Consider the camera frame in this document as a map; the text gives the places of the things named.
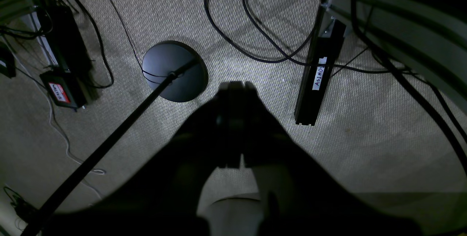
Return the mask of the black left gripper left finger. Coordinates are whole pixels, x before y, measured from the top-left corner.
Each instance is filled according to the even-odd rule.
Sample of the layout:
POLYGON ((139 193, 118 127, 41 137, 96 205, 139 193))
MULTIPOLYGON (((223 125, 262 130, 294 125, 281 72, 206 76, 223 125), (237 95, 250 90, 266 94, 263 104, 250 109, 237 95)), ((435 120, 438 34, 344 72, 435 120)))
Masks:
POLYGON ((96 206, 48 221, 49 236, 208 236, 197 208, 206 181, 238 156, 227 145, 228 102, 238 83, 224 82, 133 177, 96 206))

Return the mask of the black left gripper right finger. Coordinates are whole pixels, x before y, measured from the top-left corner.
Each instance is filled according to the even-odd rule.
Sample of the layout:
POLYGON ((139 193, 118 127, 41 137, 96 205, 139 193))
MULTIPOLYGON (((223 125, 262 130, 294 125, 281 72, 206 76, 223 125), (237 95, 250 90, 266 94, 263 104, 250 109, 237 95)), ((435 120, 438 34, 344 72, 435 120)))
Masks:
POLYGON ((246 165, 263 199, 259 236, 421 236, 409 218, 384 214, 340 185, 298 146, 245 82, 246 165))

